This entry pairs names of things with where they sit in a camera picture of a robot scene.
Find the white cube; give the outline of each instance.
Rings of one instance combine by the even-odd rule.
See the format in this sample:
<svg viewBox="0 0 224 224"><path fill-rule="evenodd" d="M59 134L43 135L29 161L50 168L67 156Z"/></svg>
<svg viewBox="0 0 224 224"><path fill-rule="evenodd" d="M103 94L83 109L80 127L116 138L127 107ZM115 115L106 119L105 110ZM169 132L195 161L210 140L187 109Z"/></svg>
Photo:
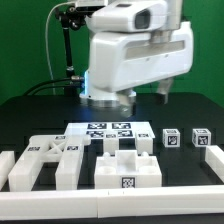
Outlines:
<svg viewBox="0 0 224 224"><path fill-rule="evenodd" d="M143 152L153 154L153 138L149 131L136 131L135 146L138 154L142 154Z"/></svg>
<svg viewBox="0 0 224 224"><path fill-rule="evenodd" d="M180 132L177 129L163 129L163 144L167 148L180 147Z"/></svg>
<svg viewBox="0 0 224 224"><path fill-rule="evenodd" d="M115 150L119 150L119 138L117 131L105 131L103 138L103 152L115 155Z"/></svg>
<svg viewBox="0 0 224 224"><path fill-rule="evenodd" d="M192 142L195 147L211 145L211 132L206 128L193 129Z"/></svg>

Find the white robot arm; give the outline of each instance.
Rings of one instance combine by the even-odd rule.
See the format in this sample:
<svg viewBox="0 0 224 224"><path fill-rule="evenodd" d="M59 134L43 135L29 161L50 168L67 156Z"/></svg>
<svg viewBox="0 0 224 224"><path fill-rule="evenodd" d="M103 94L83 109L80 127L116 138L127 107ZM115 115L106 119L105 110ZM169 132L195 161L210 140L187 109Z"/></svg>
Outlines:
<svg viewBox="0 0 224 224"><path fill-rule="evenodd" d="M171 78L188 72L193 60L193 34L190 22L180 22L181 8L182 0L118 0L94 12L82 101L120 104L130 113L133 87L161 81L158 92L167 94Z"/></svg>

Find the black table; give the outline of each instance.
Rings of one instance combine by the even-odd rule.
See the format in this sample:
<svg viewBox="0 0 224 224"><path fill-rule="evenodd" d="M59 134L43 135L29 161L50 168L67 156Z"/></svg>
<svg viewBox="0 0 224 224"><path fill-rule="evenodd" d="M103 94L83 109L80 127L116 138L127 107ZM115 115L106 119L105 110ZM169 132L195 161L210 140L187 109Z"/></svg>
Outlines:
<svg viewBox="0 0 224 224"><path fill-rule="evenodd" d="M208 128L212 133L212 144L223 148L224 109L203 95L194 93L170 94L167 105L158 105L153 94L139 94L136 114L127 119L121 117L117 109L90 108L80 105L78 100L72 97L15 97L0 107L0 152L14 150L18 158L32 135L63 134L67 124L71 122L115 121L150 122L156 136L153 146L154 155L158 158L163 174L163 186L222 184L204 162L205 149L195 148L191 138L193 128ZM163 146L162 129L164 128L179 129L180 148L166 149ZM128 142L122 142L120 145L121 148L133 146ZM79 188L92 188L96 156L102 154L102 144L99 142L93 141L89 147L91 150L88 147L85 149L83 163L91 161L89 165L91 171L86 174L83 169L81 170ZM54 166L48 165L42 169L38 180L44 179L46 170L54 170ZM37 181L36 185L35 190L45 190L46 186L54 189L54 186L49 183L38 186ZM32 223L211 223L212 221L223 223L224 214L48 220L32 221Z"/></svg>

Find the black cable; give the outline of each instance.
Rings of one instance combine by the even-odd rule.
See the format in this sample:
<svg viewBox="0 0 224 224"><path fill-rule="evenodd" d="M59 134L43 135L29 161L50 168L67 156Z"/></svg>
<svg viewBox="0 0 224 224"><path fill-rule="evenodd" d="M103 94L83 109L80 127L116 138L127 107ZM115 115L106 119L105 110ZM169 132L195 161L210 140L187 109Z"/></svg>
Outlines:
<svg viewBox="0 0 224 224"><path fill-rule="evenodd" d="M32 88L28 89L23 96L27 96L29 95L32 91L34 91L35 89L47 85L47 84L51 84L51 83L57 83L57 82L65 82L65 81L71 81L71 78L63 78L63 79L54 79L54 80L49 80L49 81L45 81L45 82L41 82L35 86L33 86Z"/></svg>
<svg viewBox="0 0 224 224"><path fill-rule="evenodd" d="M42 90L45 90L45 89L65 88L65 87L66 87L65 85L60 85L60 86L46 86L46 87L42 87L42 88L37 89L31 95L34 96L34 95L36 95L36 93L38 93L38 92L40 92Z"/></svg>

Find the green wall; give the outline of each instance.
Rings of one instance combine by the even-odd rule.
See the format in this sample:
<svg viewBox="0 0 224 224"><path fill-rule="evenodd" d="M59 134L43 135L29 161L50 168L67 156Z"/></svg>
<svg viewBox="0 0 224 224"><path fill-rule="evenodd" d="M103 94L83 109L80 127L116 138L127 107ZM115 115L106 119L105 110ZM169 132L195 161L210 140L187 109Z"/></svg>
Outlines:
<svg viewBox="0 0 224 224"><path fill-rule="evenodd" d="M45 54L45 21L59 0L0 1L0 104L22 95L29 87L49 80ZM175 79L174 92L203 93L224 106L223 0L185 0L183 14L192 22L195 38L194 65ZM88 31L72 32L76 73L88 67ZM65 77L60 24L50 22L50 55L55 78ZM150 92L148 86L138 92Z"/></svg>

